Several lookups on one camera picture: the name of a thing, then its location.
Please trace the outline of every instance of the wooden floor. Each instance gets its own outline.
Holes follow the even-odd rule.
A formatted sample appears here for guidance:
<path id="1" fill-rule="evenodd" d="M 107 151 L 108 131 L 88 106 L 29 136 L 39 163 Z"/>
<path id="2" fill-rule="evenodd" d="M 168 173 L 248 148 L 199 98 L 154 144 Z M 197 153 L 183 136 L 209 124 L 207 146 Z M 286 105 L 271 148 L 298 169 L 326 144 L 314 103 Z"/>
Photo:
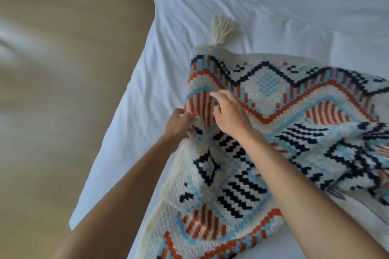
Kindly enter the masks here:
<path id="1" fill-rule="evenodd" d="M 153 0 L 0 0 L 0 258 L 49 258 L 130 80 Z"/>

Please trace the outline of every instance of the bed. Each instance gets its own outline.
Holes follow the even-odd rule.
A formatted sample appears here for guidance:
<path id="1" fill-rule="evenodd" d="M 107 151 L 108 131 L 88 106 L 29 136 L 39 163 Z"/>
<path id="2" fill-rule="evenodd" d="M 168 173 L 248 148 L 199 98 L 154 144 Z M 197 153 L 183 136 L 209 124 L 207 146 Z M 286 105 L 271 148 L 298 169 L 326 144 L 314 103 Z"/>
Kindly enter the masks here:
<path id="1" fill-rule="evenodd" d="M 155 0 L 155 6 L 145 48 L 71 217 L 71 229 L 157 141 L 173 109 L 183 106 L 192 47 L 213 43 L 214 15 L 239 22 L 239 37 L 226 45 L 233 52 L 304 56 L 389 79 L 386 0 Z M 129 258 L 135 257 L 174 158 L 158 181 Z M 369 210 L 358 211 L 374 229 L 387 227 Z M 287 227 L 239 258 L 259 254 L 304 258 Z"/>

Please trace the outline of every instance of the person's right arm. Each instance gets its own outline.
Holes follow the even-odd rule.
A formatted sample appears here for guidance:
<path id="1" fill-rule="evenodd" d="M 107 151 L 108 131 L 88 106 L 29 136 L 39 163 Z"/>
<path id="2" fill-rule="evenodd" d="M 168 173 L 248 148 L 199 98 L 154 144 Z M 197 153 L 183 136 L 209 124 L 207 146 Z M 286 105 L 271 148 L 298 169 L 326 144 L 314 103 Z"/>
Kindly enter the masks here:
<path id="1" fill-rule="evenodd" d="M 220 106 L 219 128 L 250 156 L 307 258 L 389 258 L 389 254 L 346 212 L 251 127 L 247 114 L 226 90 L 211 92 Z"/>

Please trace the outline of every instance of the tassel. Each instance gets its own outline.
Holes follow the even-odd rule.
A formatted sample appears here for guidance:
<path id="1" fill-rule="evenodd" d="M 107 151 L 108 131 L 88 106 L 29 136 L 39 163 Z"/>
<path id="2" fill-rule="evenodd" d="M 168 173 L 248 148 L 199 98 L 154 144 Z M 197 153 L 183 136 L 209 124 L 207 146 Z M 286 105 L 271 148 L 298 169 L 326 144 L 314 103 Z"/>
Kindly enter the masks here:
<path id="1" fill-rule="evenodd" d="M 214 36 L 217 45 L 224 44 L 228 39 L 228 36 L 231 36 L 233 31 L 239 29 L 236 21 L 225 16 L 214 16 L 212 23 L 214 25 Z"/>

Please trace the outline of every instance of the person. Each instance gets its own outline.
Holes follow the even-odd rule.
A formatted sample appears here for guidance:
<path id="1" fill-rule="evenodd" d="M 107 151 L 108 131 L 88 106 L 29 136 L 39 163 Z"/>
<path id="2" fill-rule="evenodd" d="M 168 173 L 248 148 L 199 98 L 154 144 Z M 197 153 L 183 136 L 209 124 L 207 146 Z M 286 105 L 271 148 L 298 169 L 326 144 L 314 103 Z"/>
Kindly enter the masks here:
<path id="1" fill-rule="evenodd" d="M 389 258 L 357 222 L 252 128 L 230 91 L 211 96 L 219 103 L 214 108 L 217 125 L 246 150 L 307 258 Z M 188 137 L 194 117 L 183 113 L 174 110 L 163 136 L 70 233 L 53 259 L 128 256 L 169 156 Z"/>

